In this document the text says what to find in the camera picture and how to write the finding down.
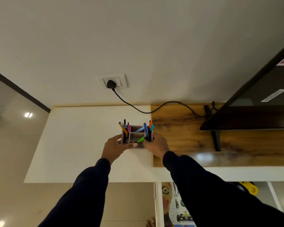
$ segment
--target switch plate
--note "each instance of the switch plate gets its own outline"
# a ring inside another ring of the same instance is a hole
[[[107,82],[109,80],[112,80],[117,84],[116,88],[126,88],[127,87],[125,74],[100,76],[100,81],[101,81],[103,87],[106,88],[106,89],[107,89],[106,85],[107,85]]]

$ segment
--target orange pen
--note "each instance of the orange pen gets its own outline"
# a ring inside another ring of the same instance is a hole
[[[127,130],[124,127],[122,127],[121,122],[119,122],[119,125],[122,128],[122,131],[124,131],[126,137],[128,137],[128,132],[127,132]]]

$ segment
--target pen holder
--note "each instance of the pen holder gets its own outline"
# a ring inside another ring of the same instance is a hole
[[[141,125],[130,125],[130,131],[128,133],[128,137],[126,137],[124,131],[122,131],[121,144],[134,143],[138,141],[140,138],[146,137],[147,135],[145,133],[145,130],[142,130],[140,132],[135,132],[142,127],[144,126],[143,125],[142,126]],[[150,134],[151,134],[151,142],[152,142],[153,141],[153,131],[150,131]],[[139,142],[138,146],[135,148],[144,148],[143,142],[144,141]]]

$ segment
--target dark blue sleeve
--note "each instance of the dark blue sleeve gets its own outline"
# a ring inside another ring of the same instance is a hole
[[[99,159],[95,166],[85,169],[39,227],[100,226],[109,172],[107,159]]]
[[[197,227],[284,226],[283,212],[206,171],[191,157],[168,151],[163,164]]]

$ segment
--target television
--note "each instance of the television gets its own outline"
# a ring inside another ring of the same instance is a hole
[[[284,48],[200,127],[252,129],[284,129]]]

